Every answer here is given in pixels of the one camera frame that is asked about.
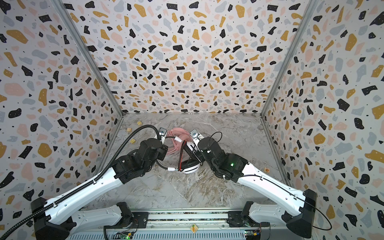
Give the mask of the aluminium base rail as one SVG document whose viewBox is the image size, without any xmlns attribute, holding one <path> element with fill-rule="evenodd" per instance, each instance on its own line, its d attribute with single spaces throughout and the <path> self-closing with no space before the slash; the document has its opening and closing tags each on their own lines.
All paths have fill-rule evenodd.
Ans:
<svg viewBox="0 0 384 240">
<path fill-rule="evenodd" d="M 299 240 L 283 224 L 244 223 L 239 210 L 135 211 L 134 225 L 97 227 L 70 235 L 70 240 Z M 194 234 L 190 227 L 195 224 Z"/>
</svg>

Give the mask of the pink headphones with cable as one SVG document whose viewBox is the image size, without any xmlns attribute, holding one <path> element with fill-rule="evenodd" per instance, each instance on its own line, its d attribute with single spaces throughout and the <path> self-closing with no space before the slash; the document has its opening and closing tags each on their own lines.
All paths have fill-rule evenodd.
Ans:
<svg viewBox="0 0 384 240">
<path fill-rule="evenodd" d="M 167 132 L 167 137 L 170 137 L 170 140 L 172 140 L 173 143 L 173 146 L 168 148 L 167 155 L 179 153 L 182 149 L 183 141 L 187 142 L 187 146 L 190 150 L 192 150 L 195 145 L 190 133 L 182 128 L 173 128 L 172 130 L 169 130 Z"/>
</svg>

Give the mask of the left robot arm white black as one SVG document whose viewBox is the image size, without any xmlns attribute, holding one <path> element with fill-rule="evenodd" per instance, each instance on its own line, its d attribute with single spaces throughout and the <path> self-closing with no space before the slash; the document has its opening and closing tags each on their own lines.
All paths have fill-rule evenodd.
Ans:
<svg viewBox="0 0 384 240">
<path fill-rule="evenodd" d="M 104 193 L 142 177 L 156 161 L 162 161 L 168 147 L 162 141 L 150 138 L 140 147 L 112 161 L 102 174 L 77 186 L 63 195 L 32 203 L 35 235 L 38 240 L 65 240 L 70 235 L 98 227 L 133 227 L 137 224 L 126 203 L 120 202 L 100 210 L 83 211 L 81 208 Z"/>
</svg>

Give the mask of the white black headphones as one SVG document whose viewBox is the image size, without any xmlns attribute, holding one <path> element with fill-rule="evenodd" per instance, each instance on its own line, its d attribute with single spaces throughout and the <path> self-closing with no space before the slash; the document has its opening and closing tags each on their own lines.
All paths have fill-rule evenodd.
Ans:
<svg viewBox="0 0 384 240">
<path fill-rule="evenodd" d="M 182 149 L 180 150 L 178 166 L 176 168 L 173 167 L 165 167 L 158 160 L 157 164 L 160 168 L 167 170 L 169 172 L 182 172 L 184 174 L 192 174 L 195 173 L 200 166 L 203 165 L 203 162 L 196 156 L 196 152 L 198 151 L 197 145 L 195 144 L 193 149 L 187 146 L 187 142 L 182 142 Z"/>
</svg>

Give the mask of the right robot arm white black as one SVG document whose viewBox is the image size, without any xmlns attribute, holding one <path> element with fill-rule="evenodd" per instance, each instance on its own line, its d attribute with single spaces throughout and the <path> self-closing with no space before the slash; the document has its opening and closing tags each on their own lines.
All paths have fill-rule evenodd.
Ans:
<svg viewBox="0 0 384 240">
<path fill-rule="evenodd" d="M 218 178 L 233 181 L 257 191 L 282 210 L 267 215 L 279 219 L 294 234 L 309 239 L 312 237 L 316 211 L 317 193 L 289 187 L 263 173 L 245 158 L 225 153 L 213 138 L 197 138 L 198 158 L 208 163 Z"/>
</svg>

